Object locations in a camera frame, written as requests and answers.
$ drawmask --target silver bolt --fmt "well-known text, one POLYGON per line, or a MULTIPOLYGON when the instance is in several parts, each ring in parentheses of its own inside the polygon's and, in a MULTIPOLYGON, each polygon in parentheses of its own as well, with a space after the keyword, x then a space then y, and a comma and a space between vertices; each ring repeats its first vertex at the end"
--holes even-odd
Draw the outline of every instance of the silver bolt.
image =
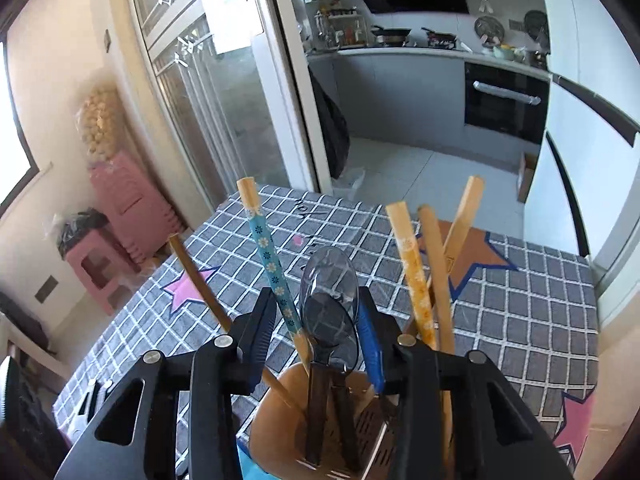
POLYGON ((415 337, 411 334, 400 334, 398 336, 398 344, 400 346, 413 346, 415 345, 415 337))
POLYGON ((226 348, 228 346, 231 346, 231 343, 233 343, 233 341, 234 339, 231 336, 224 334, 219 335, 217 338, 215 338, 213 340, 213 344, 218 348, 226 348))
POLYGON ((161 357, 162 357, 162 354, 158 350, 149 350, 149 352, 147 352, 144 355, 142 360, 146 364, 152 365, 153 363, 157 363, 160 360, 161 357))
POLYGON ((469 352, 467 357, 472 363, 476 365, 483 365, 487 360, 486 354, 479 350, 472 350, 471 352, 469 352))

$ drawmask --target pink star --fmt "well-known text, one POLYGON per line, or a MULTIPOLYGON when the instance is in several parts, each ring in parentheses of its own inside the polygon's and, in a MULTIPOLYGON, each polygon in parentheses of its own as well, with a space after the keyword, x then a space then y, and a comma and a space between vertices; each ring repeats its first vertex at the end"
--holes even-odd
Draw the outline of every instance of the pink star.
POLYGON ((574 463, 580 460, 589 432, 591 410, 593 409, 593 390, 587 392, 584 400, 562 393, 562 405, 564 406, 564 422, 562 428, 554 439, 554 444, 559 449, 568 449, 574 463))
MULTIPOLYGON (((201 270, 200 275, 206 282, 219 268, 220 267, 213 267, 212 269, 201 270)), ((177 280, 165 285, 162 290, 174 297, 171 304, 171 311, 169 312, 170 315, 183 306, 187 301, 204 303, 202 296, 196 290, 195 286, 193 286, 193 283, 191 283, 187 273, 184 271, 177 280)))

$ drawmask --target oven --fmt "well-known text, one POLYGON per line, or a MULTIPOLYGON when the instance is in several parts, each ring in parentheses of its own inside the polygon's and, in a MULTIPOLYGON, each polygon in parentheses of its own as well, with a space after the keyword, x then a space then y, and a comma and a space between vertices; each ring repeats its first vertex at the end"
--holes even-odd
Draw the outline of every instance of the oven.
POLYGON ((542 143, 549 82, 465 63, 465 123, 542 143))

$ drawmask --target brown utensil basket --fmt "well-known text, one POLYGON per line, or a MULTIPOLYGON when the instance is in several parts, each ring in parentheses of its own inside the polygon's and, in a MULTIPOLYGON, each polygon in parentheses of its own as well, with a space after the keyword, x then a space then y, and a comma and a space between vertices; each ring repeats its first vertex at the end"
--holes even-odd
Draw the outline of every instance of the brown utensil basket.
MULTIPOLYGON (((306 408, 308 376, 302 364, 289 367, 280 376, 280 381, 300 406, 306 408)), ((354 404, 369 387, 363 372, 350 374, 346 383, 354 404)), ((355 425, 361 471, 351 472, 344 465, 331 400, 327 407, 321 464, 314 466, 305 460, 306 421, 269 390, 251 424, 249 451, 257 465, 282 480, 384 480, 394 452, 394 437, 387 430, 380 441, 383 417, 378 398, 371 401, 355 425)))

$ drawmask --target pink stool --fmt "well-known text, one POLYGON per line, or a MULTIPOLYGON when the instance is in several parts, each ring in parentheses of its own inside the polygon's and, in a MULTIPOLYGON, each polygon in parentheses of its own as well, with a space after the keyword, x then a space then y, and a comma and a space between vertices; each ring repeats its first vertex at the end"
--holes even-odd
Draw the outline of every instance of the pink stool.
POLYGON ((173 208, 127 152, 93 168, 90 179, 99 209, 134 262, 143 263, 169 235, 184 231, 173 208))
POLYGON ((91 229, 65 256, 76 276, 95 301, 109 315, 114 313, 110 296, 118 290, 120 273, 137 274, 140 268, 131 261, 127 252, 116 238, 106 229, 91 229), (98 254, 101 261, 96 263, 90 254, 98 254))

